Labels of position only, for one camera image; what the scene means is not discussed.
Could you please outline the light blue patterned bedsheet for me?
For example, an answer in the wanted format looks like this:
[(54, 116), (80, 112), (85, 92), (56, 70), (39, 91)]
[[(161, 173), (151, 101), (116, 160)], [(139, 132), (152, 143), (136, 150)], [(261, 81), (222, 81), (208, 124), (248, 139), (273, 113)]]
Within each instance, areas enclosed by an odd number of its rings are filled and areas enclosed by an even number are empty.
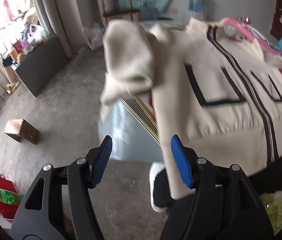
[(185, 70), (189, 37), (162, 24), (107, 27), (99, 131), (113, 138), (114, 159), (162, 161), (174, 134), (189, 137), (197, 104)]

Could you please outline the cream zip jacket black trim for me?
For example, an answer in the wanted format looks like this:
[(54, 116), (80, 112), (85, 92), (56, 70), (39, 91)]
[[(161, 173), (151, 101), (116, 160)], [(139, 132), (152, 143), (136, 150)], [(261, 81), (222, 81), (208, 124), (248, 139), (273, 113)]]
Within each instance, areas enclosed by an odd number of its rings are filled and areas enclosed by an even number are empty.
[(191, 19), (185, 30), (112, 20), (103, 37), (105, 120), (120, 97), (152, 92), (170, 194), (191, 193), (170, 140), (218, 166), (253, 175), (282, 156), (282, 57), (257, 41), (231, 40), (220, 23)]

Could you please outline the blue water dispenser bottle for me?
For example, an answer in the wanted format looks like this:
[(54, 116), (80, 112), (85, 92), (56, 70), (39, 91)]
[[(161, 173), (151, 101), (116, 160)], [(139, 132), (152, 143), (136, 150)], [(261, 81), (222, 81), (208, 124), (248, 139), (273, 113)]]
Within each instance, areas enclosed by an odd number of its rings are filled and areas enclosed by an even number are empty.
[(189, 0), (189, 11), (192, 18), (206, 19), (206, 0)]

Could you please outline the grey window curtain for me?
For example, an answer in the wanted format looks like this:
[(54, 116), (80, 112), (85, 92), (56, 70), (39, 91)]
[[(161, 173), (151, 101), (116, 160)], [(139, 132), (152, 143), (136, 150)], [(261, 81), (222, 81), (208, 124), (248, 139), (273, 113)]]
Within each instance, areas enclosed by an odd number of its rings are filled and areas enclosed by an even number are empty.
[(41, 25), (58, 37), (66, 58), (87, 46), (84, 29), (93, 23), (92, 0), (34, 0)]

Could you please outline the dark grey low cabinet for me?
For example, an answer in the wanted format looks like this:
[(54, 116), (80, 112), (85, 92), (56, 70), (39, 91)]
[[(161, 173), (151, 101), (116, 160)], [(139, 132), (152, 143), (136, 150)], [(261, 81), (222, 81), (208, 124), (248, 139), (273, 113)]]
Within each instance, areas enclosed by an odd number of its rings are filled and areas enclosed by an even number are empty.
[(21, 60), (16, 74), (30, 93), (38, 96), (67, 63), (59, 39), (53, 36)]

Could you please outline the white slipper shoe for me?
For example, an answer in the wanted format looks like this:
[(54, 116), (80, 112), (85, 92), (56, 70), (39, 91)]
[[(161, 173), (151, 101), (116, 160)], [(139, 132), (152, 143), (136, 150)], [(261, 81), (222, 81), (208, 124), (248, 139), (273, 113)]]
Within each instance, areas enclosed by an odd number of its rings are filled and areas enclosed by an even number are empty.
[(149, 185), (150, 185), (150, 203), (153, 211), (156, 213), (166, 212), (166, 207), (159, 207), (155, 202), (155, 194), (158, 193), (158, 175), (165, 169), (163, 163), (153, 162), (149, 169)]

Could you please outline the wooden chair dark seat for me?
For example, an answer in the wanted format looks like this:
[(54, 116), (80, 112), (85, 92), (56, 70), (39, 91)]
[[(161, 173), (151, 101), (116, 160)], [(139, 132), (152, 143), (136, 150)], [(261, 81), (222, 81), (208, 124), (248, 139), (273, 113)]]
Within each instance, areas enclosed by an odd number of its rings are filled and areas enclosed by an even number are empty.
[(140, 10), (133, 6), (133, 0), (97, 0), (97, 3), (104, 27), (110, 20), (128, 16), (131, 21), (140, 21)]

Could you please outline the red paper gift bag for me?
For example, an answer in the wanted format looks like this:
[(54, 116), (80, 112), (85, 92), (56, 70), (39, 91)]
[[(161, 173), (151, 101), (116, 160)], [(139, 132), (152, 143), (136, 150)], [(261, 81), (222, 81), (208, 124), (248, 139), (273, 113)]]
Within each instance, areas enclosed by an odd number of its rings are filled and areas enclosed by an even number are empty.
[(24, 195), (18, 193), (13, 183), (0, 177), (0, 212), (5, 219), (13, 220)]

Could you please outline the brown cardboard box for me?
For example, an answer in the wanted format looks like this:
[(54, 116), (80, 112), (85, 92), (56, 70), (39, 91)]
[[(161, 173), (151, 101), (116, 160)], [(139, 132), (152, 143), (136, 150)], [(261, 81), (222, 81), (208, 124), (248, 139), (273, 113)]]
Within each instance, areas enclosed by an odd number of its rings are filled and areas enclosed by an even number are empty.
[(25, 139), (34, 145), (39, 137), (39, 131), (25, 119), (8, 120), (4, 133), (17, 142)]

